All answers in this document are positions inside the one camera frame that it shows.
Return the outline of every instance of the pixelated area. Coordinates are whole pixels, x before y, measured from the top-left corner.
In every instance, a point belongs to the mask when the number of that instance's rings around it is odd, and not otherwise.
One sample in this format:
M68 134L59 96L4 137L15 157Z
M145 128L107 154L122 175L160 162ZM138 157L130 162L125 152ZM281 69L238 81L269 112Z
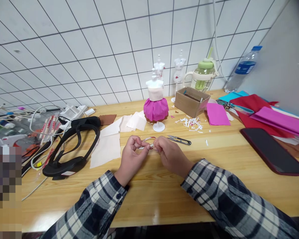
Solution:
M0 239L21 238L21 147L0 147Z

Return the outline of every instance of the red fabric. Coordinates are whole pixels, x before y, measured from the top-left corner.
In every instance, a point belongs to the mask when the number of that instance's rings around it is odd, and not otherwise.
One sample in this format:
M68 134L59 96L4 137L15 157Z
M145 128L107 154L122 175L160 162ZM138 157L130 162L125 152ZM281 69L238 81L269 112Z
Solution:
M233 99L230 101L231 103L239 106L246 107L248 109L251 109L253 111L258 112L262 107L270 107L270 104L260 98L259 96L253 94L250 96L242 96L236 99ZM237 111L240 119L242 120L243 124L246 128L262 128L264 129L268 134L283 137L283 138L294 138L295 136L287 131L284 131L282 129L278 129L276 127L267 125L265 123L259 122L255 119L251 119L248 115L245 115L243 113L240 113Z
M272 106L275 106L277 103L279 103L279 101L270 101L270 102L268 102L268 104L270 104Z

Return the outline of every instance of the red phone case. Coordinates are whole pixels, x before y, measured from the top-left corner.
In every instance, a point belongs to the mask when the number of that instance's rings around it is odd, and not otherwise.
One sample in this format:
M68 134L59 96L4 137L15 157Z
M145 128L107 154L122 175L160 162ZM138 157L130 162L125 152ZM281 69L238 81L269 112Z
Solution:
M279 172L275 166L269 161L269 159L266 157L266 155L264 155L260 149L253 143L252 139L247 135L247 133L245 132L245 130L247 129L255 129L255 128L243 128L240 130L240 133L245 137L245 139L248 141L248 143L253 147L253 149L259 154L259 156L262 158L262 160L267 164L267 166L276 174L280 174L280 175L288 175L288 176L299 176L299 173L282 173L282 172ZM289 154L295 161L297 161L299 163L299 161L297 159L295 159L285 148L283 148L278 142L276 142L274 140L274 138L268 134L274 143L276 143L281 149L283 149L286 154Z

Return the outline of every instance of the water bottle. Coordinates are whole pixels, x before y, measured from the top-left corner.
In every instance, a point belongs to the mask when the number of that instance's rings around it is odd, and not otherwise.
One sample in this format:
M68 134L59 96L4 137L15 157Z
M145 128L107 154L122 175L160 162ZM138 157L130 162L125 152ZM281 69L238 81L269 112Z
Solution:
M242 60L239 62L234 75L229 78L228 82L225 85L225 92L231 93L236 91L240 85L244 82L244 78L247 74L253 69L256 64L258 53L262 46L254 46Z

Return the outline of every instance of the cardboard box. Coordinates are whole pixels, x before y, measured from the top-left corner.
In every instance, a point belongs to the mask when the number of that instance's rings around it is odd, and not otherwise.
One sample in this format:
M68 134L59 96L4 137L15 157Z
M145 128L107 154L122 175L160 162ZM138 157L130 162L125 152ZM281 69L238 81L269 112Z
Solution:
M195 118L204 112L209 98L210 95L187 86L176 92L175 107Z

